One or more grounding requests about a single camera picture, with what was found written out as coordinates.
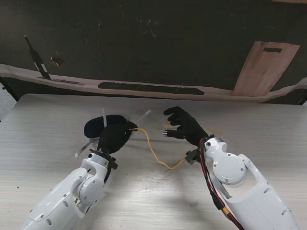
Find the red wire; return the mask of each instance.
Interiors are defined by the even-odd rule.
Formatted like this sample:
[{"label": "red wire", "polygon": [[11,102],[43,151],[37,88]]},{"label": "red wire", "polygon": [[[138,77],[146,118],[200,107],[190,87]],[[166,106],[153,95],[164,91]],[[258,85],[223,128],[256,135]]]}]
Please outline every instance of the red wire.
[{"label": "red wire", "polygon": [[[203,161],[203,158],[202,158],[202,141],[203,141],[203,138],[201,139],[200,141],[200,152],[201,152],[201,168],[202,168],[202,172],[203,174],[205,175],[205,177],[208,177],[208,174],[205,170],[205,166],[204,166],[204,161]],[[225,204],[224,202],[220,199],[220,197],[218,196],[218,194],[216,193],[215,189],[214,189],[214,186],[211,184],[211,182],[209,180],[206,179],[206,181],[208,182],[208,184],[210,185],[210,188],[212,190],[212,192],[214,193],[214,195],[218,198],[218,200],[220,201],[220,203],[222,204],[223,207],[225,207]],[[241,224],[237,221],[237,219],[232,215],[231,212],[228,213],[228,216],[232,219],[233,223],[241,230],[244,230],[243,227],[241,226]]]}]

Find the dark wall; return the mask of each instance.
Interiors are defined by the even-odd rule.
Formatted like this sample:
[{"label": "dark wall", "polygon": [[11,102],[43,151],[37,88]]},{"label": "dark wall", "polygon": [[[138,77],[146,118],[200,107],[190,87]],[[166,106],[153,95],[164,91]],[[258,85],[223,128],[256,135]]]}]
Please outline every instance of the dark wall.
[{"label": "dark wall", "polygon": [[[27,35],[50,74],[232,90],[258,40],[301,45],[273,90],[307,76],[305,4],[2,0],[0,21],[0,63],[36,70]],[[51,55],[64,66],[53,65]]]}]

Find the yellow cable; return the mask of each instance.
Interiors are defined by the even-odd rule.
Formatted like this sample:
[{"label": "yellow cable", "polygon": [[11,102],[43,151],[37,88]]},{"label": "yellow cable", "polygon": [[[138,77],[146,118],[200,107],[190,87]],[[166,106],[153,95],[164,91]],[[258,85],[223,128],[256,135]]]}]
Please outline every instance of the yellow cable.
[{"label": "yellow cable", "polygon": [[[151,152],[153,153],[155,159],[157,160],[157,162],[158,162],[159,164],[164,165],[164,166],[167,167],[168,169],[174,169],[174,168],[176,168],[177,166],[179,166],[179,165],[185,160],[185,157],[184,157],[184,158],[181,159],[177,164],[175,164],[173,167],[168,166],[166,163],[160,161],[159,158],[157,157],[157,155],[155,154],[155,152],[154,152],[154,150],[153,150],[153,148],[152,148],[152,146],[151,146],[151,144],[150,144],[149,136],[148,136],[148,133],[146,132],[146,130],[145,130],[145,129],[142,129],[142,128],[133,128],[132,130],[141,130],[141,131],[143,131],[143,132],[146,134],[148,146],[149,146]],[[224,133],[223,131],[217,130],[217,129],[215,129],[215,128],[204,128],[204,130],[210,130],[210,131],[214,131],[214,132],[216,132],[216,133],[221,133],[221,138],[225,135],[225,133]]]},{"label": "yellow cable", "polygon": [[221,136],[219,138],[222,138],[225,135],[225,133],[223,131],[215,129],[215,128],[203,128],[203,130],[209,130],[209,131],[213,131],[215,133],[220,133]]},{"label": "yellow cable", "polygon": [[185,158],[183,158],[181,161],[179,161],[179,162],[178,162],[177,164],[175,164],[173,167],[168,166],[166,163],[160,161],[159,158],[157,157],[157,155],[155,154],[155,152],[154,152],[154,150],[153,150],[153,148],[152,148],[152,146],[151,146],[151,144],[150,144],[150,140],[149,140],[148,133],[145,131],[145,129],[142,129],[142,128],[133,128],[132,130],[141,130],[141,131],[143,131],[143,132],[146,134],[148,146],[149,146],[151,152],[153,153],[155,159],[157,160],[157,162],[158,162],[159,164],[162,164],[162,165],[166,166],[168,169],[174,169],[174,168],[176,168],[177,166],[179,166],[179,165],[185,160]]}]

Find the white wood-grain tabletop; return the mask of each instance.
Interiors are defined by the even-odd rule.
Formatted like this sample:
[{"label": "white wood-grain tabletop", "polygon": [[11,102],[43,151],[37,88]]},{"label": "white wood-grain tabletop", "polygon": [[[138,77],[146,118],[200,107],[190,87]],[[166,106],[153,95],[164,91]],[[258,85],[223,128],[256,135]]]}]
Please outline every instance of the white wood-grain tabletop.
[{"label": "white wood-grain tabletop", "polygon": [[[87,121],[124,115],[150,135],[159,158],[169,164],[195,149],[184,140],[165,138],[163,111],[181,106],[202,127],[225,133],[228,152],[247,155],[278,191],[302,230],[307,229],[307,108],[298,105],[218,103],[120,97],[29,94],[0,123],[0,228],[17,230],[33,206],[71,171],[86,150]],[[138,131],[113,155],[119,165],[106,184],[108,195],[93,206],[79,230],[235,230],[210,197],[199,164],[184,162],[169,170],[151,154]],[[238,196],[253,184],[251,177]]]}]

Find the black glove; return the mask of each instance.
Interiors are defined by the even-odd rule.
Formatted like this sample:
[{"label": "black glove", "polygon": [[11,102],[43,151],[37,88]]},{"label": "black glove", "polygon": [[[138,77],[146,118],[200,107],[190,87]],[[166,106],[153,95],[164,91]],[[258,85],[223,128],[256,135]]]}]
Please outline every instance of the black glove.
[{"label": "black glove", "polygon": [[174,137],[177,139],[186,139],[192,145],[198,146],[202,138],[207,138],[208,134],[197,123],[195,118],[184,111],[179,106],[169,108],[164,111],[164,115],[171,115],[167,120],[171,122],[172,126],[178,126],[177,131],[166,130],[167,137]]},{"label": "black glove", "polygon": [[108,153],[117,152],[129,140],[133,128],[137,126],[130,121],[107,125],[100,135],[97,150],[108,149]]}]

